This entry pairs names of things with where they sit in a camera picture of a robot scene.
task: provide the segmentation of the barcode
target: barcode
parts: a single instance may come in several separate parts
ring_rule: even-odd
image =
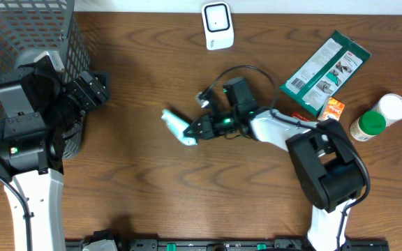
[[[294,81],[291,83],[295,88],[301,90],[305,86],[305,82],[301,81],[300,79],[294,79]]]

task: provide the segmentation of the wooden table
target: wooden table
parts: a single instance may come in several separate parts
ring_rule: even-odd
[[[226,68],[260,66],[282,84],[337,29],[373,54],[336,95],[346,104],[344,128],[382,95],[402,96],[401,16],[234,15],[234,45],[217,52],[206,50],[199,14],[76,16],[94,69],[111,74],[112,98],[88,117],[81,153],[64,163],[66,238],[108,227],[129,237],[306,234],[311,205],[285,151],[244,138],[187,147],[161,121],[167,107],[191,119],[203,114],[194,96]],[[224,80],[239,75],[269,104],[274,90],[259,74],[238,70]],[[285,94],[277,108],[308,116]],[[402,121],[369,142],[353,143],[373,188],[352,209],[346,234],[386,238],[391,250],[402,250]],[[1,184],[0,250],[13,250]]]

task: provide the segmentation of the white wall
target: white wall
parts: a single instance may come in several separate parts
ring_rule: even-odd
[[[205,0],[75,0],[76,11],[199,13]],[[402,15],[402,0],[227,0],[233,13]]]

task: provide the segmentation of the white lid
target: white lid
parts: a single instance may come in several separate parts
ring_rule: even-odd
[[[386,119],[402,119],[402,97],[393,93],[384,95],[380,99],[379,109]]]

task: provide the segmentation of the green clip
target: green clip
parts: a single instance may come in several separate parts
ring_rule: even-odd
[[[257,250],[265,250],[266,249],[266,244],[257,244]]]
[[[176,244],[167,244],[167,251],[176,251]]]

